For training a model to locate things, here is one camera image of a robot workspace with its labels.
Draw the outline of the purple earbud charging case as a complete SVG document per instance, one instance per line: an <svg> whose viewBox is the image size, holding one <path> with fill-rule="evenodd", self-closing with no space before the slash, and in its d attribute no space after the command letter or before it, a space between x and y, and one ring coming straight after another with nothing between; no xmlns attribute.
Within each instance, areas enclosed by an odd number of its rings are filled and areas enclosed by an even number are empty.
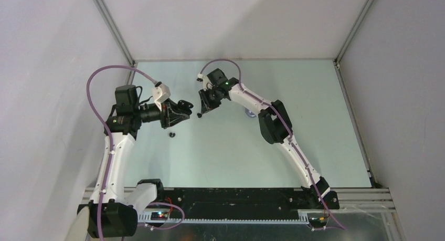
<svg viewBox="0 0 445 241"><path fill-rule="evenodd" d="M252 112L251 110L249 110L249 109L246 109L246 110L245 110L245 113L246 113L246 115L247 115L249 118L256 118L256 117L257 117L257 115L256 115L254 112Z"/></svg>

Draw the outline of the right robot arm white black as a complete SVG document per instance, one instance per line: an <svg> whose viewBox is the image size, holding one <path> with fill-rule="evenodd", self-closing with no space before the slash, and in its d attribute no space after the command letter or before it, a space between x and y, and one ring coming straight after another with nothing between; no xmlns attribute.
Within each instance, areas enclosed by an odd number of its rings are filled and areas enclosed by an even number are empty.
<svg viewBox="0 0 445 241"><path fill-rule="evenodd" d="M252 112L259 121L260 133L269 144L275 145L287 157L307 191L305 201L311 208L319 208L326 202L331 188L326 179L313 167L305 156L292 130L292 122L282 101L269 101L248 89L239 79L228 79L219 68L197 81L203 84L198 91L201 112L198 117L215 110L227 99Z"/></svg>

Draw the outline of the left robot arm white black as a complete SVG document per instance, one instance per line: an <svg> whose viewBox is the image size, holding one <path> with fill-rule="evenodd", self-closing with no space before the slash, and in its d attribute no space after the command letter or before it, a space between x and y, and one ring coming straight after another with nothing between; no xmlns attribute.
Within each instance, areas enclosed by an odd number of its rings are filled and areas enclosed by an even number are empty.
<svg viewBox="0 0 445 241"><path fill-rule="evenodd" d="M98 179L88 203L78 207L89 210L87 232L92 238L133 236L145 208L149 204L161 207L166 201L159 179L141 180L125 196L126 168L143 123L158 121L163 129L173 127L190 118L193 104L172 101L168 87L161 82L152 89L153 103L142 101L137 89L135 85L116 88L116 103L105 121L105 148Z"/></svg>

